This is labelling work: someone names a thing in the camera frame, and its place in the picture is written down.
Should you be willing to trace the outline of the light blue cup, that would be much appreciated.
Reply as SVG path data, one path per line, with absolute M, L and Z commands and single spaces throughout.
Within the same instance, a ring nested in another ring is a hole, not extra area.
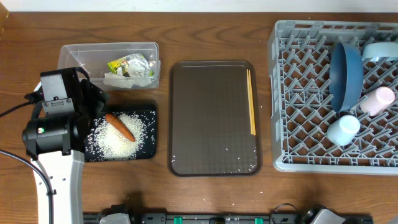
M 345 146 L 354 139 L 360 127 L 356 117 L 344 115 L 328 127 L 326 136 L 332 143 Z

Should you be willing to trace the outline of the large blue plate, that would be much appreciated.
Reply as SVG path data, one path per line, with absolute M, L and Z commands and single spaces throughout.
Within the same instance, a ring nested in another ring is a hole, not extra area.
M 359 50 L 344 43 L 338 43 L 333 50 L 329 79 L 329 92 L 333 95 L 332 109 L 339 113 L 353 108 L 360 96 L 364 80 L 363 61 Z

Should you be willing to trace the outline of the green yellow snack wrapper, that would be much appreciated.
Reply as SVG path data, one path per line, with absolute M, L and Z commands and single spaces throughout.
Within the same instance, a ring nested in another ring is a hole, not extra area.
M 128 73 L 127 73 L 127 68 L 128 68 L 127 56 L 113 60 L 112 62 L 108 62 L 107 66 L 109 68 L 109 71 L 116 75 L 119 75 L 119 76 L 122 76 L 125 74 L 128 75 Z

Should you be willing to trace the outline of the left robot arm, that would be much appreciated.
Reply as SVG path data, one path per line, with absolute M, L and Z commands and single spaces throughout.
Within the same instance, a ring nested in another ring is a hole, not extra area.
M 22 141 L 34 167 L 39 223 L 83 223 L 85 139 L 109 95 L 81 67 L 40 74 Z

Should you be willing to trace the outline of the white tissue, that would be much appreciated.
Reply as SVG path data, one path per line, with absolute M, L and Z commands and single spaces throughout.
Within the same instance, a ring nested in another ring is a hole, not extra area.
M 150 78 L 146 77 L 125 77 L 113 74 L 111 72 L 104 74 L 105 85 L 118 87 L 118 88 L 132 88 L 134 85 L 145 87 L 152 83 Z

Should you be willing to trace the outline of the orange carrot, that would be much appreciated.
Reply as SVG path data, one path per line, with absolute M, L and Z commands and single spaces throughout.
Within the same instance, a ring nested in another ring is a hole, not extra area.
M 130 132 L 127 126 L 118 117 L 109 113 L 105 115 L 105 120 L 114 128 L 116 128 L 126 139 L 130 140 L 131 142 L 136 141 L 132 132 Z

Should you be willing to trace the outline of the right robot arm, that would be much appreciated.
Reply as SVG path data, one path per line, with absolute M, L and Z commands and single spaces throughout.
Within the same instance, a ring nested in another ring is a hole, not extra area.
M 300 220 L 300 224 L 343 224 L 345 218 L 338 216 L 331 210 L 317 206 L 311 208 Z

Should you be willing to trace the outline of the small light blue bowl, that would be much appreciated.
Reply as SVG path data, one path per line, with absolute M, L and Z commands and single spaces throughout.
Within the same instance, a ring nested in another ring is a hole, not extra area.
M 397 46 L 395 42 L 378 42 L 364 47 L 362 59 L 370 59 L 371 62 L 378 62 L 382 58 L 387 61 L 397 60 Z

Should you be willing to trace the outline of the pink cup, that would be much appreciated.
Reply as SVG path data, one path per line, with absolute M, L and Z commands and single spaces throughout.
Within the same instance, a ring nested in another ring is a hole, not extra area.
M 381 86 L 366 95 L 359 105 L 361 110 L 370 116 L 379 115 L 395 100 L 395 94 L 389 87 Z

